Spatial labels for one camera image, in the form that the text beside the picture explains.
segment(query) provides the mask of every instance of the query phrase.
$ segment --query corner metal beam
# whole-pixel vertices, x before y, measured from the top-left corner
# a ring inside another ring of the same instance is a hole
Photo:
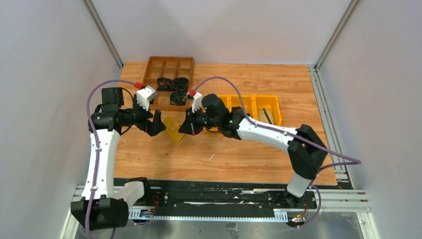
[[[355,11],[356,6],[360,0],[352,0],[349,3],[349,6],[347,6],[346,11],[344,12],[343,16],[341,17],[340,22],[338,23],[337,27],[334,30],[334,33],[332,34],[330,40],[328,41],[327,45],[324,48],[324,51],[322,52],[321,56],[318,58],[318,61],[315,63],[315,69],[319,70],[321,66],[323,65],[324,61],[326,60],[329,52],[331,51],[333,45],[338,39],[338,36],[340,36],[341,32],[344,29],[344,26],[349,21],[350,16]]]
[[[97,27],[98,31],[100,32],[101,37],[104,40],[105,45],[107,46],[108,50],[111,53],[111,56],[115,60],[117,66],[122,69],[123,68],[123,62],[117,53],[116,48],[114,47],[110,36],[108,35],[106,28],[103,25],[103,22],[100,19],[100,16],[98,16],[97,10],[94,7],[94,4],[91,0],[82,0],[85,7],[87,8],[88,13],[90,14],[95,26]]]

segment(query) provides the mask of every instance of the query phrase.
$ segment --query gray floor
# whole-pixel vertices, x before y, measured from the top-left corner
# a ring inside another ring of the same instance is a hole
[[[322,213],[299,231],[283,231],[285,223],[156,221],[116,230],[115,239],[362,239],[355,213]],[[109,239],[111,230],[95,231],[95,239]],[[85,239],[79,228],[75,239]]]

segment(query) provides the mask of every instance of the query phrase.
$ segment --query white wall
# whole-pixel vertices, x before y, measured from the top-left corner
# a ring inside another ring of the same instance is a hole
[[[88,168],[86,98],[118,74],[82,1],[0,1],[1,238],[59,237]]]
[[[93,0],[123,61],[317,61],[350,0]]]
[[[421,238],[422,2],[363,0],[321,70],[383,239]]]

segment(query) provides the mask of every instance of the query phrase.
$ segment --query wood grain surface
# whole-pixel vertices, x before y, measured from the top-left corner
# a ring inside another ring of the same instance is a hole
[[[127,62],[121,79],[141,81],[145,68],[146,63]],[[278,95],[282,126],[308,124],[326,144],[307,66],[197,63],[193,86],[210,76],[228,78],[245,95]],[[119,86],[132,93],[136,91],[124,83]],[[199,92],[202,95],[235,94],[222,80],[205,83]],[[129,107],[131,99],[126,93],[124,100]],[[162,120],[167,116],[182,124],[185,113],[162,112]],[[329,163],[330,156],[324,165]],[[261,143],[203,131],[196,136],[185,135],[176,144],[164,133],[150,137],[136,127],[121,137],[114,168],[115,177],[226,182],[288,183],[292,174],[288,154]],[[336,185],[333,169],[321,172],[315,183]]]

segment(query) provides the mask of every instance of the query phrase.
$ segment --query yellow object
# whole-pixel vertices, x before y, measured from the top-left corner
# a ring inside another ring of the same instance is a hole
[[[239,96],[237,95],[217,95],[223,100],[225,106],[231,112],[233,107],[242,106],[240,104]],[[254,119],[259,120],[258,112],[265,109],[272,112],[272,119],[274,125],[281,126],[282,118],[280,111],[280,104],[278,96],[274,95],[242,95],[243,103],[245,104],[246,112]]]
[[[179,124],[171,117],[167,116],[167,118],[163,121],[163,124],[166,126],[166,130],[164,133],[175,143],[178,143],[182,140],[184,133],[179,133]]]

